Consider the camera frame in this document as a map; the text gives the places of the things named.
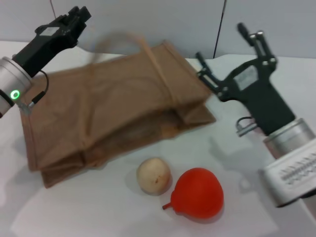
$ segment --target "white wall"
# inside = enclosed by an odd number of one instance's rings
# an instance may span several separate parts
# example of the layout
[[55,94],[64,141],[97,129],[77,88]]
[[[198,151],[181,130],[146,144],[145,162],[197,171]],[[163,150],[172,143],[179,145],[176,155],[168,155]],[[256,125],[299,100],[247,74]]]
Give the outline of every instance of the white wall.
[[[128,30],[146,36],[150,45],[170,40],[185,57],[201,50],[213,58],[224,0],[53,0],[56,16],[86,6],[92,18],[79,45],[93,49],[99,36]],[[113,49],[132,53],[136,49]]]
[[236,31],[239,22],[251,33],[263,30],[277,56],[316,58],[315,0],[227,0],[217,57],[253,54]]
[[0,0],[0,40],[30,41],[53,19],[49,0]]

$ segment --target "brown bag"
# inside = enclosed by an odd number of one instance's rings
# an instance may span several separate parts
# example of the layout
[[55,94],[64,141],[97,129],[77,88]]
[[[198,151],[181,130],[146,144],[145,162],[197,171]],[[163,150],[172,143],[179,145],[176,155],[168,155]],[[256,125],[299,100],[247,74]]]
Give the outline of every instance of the brown bag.
[[[210,91],[167,42],[140,53],[49,75],[47,94],[32,114],[21,114],[29,169],[49,188],[114,156],[214,122],[204,106]],[[45,87],[43,78],[23,98]]]

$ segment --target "bag handle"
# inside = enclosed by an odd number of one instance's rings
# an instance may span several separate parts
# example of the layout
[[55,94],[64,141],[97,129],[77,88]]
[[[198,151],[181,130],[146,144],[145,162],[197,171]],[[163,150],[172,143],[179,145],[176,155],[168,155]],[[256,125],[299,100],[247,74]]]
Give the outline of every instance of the bag handle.
[[[153,52],[150,47],[146,43],[145,39],[140,36],[136,36],[131,33],[110,33],[101,40],[95,48],[95,51],[106,50],[113,44],[121,43],[121,42],[132,42],[140,46],[141,50],[148,56],[151,61],[156,73],[162,81],[162,84],[168,91],[171,106],[176,105],[176,98],[172,94],[170,86],[168,85],[167,79],[164,76],[159,63],[157,62]],[[79,118],[79,130],[80,130],[80,140],[81,140],[81,149],[84,151],[92,144],[92,140],[90,138],[91,133],[91,124],[94,115],[94,104],[91,101],[92,95],[92,85],[95,78],[95,70],[93,65],[97,63],[100,58],[100,54],[94,53],[90,60],[90,63],[87,65],[88,72],[90,72],[92,80],[85,80],[86,85],[83,87],[82,96],[81,96],[81,107],[80,107],[80,118]]]

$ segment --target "white table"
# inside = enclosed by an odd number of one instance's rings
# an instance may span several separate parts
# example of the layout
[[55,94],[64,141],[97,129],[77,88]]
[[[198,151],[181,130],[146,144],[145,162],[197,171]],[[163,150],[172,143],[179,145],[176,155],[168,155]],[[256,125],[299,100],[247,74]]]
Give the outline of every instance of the white table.
[[[0,41],[0,57],[11,56],[26,44]],[[115,57],[104,55],[103,59]],[[225,55],[208,60],[224,78],[233,68],[252,59]],[[46,72],[85,65],[89,53],[80,48],[61,52]],[[195,59],[188,61],[196,68]],[[298,117],[316,130],[316,60],[279,58],[272,82]],[[17,107],[0,120],[0,236],[2,237],[312,237],[316,224],[303,201],[274,208],[261,186],[257,170],[273,159],[258,133],[238,138],[235,122],[248,114],[238,102],[220,103],[214,96],[207,106],[215,124],[165,140],[108,162],[51,189],[39,173],[27,168],[26,149]],[[135,170],[146,158],[161,156],[172,169],[173,186],[165,194],[144,194]],[[225,208],[220,218],[197,223],[163,211],[178,177],[193,167],[211,170],[221,182]]]

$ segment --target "white surface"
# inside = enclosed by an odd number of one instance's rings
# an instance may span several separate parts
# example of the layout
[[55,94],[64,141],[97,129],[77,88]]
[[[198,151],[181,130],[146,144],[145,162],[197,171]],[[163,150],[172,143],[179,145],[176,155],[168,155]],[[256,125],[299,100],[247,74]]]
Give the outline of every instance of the white surface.
[[316,58],[315,0],[227,0],[216,56],[253,54],[236,31],[263,30],[276,56]]
[[[53,0],[56,16],[76,5],[85,5],[92,15],[79,39],[79,46],[87,50],[94,49],[100,36],[127,30],[144,35],[150,45],[170,40],[185,57],[202,50],[212,58],[224,0]],[[137,50],[112,48],[106,53]]]
[[0,40],[31,41],[52,20],[49,0],[0,0]]
[[[0,42],[0,56],[12,55],[24,45]],[[251,58],[226,55],[208,63],[224,78]],[[89,53],[76,47],[61,52],[44,70],[82,66],[88,59]],[[196,60],[189,62],[198,67]],[[313,59],[279,58],[272,81],[293,111],[315,130],[314,68]],[[103,169],[89,170],[48,190],[40,174],[28,171],[19,111],[14,107],[0,120],[0,236],[314,237],[316,225],[302,201],[274,208],[259,183],[257,170],[272,157],[259,134],[242,138],[235,134],[235,122],[247,115],[246,109],[238,102],[220,103],[216,97],[207,106],[218,119],[215,124],[120,156]],[[159,197],[144,194],[136,182],[138,165],[152,156],[170,164],[174,180]],[[178,177],[199,166],[218,177],[225,194],[222,215],[208,224],[161,209]]]

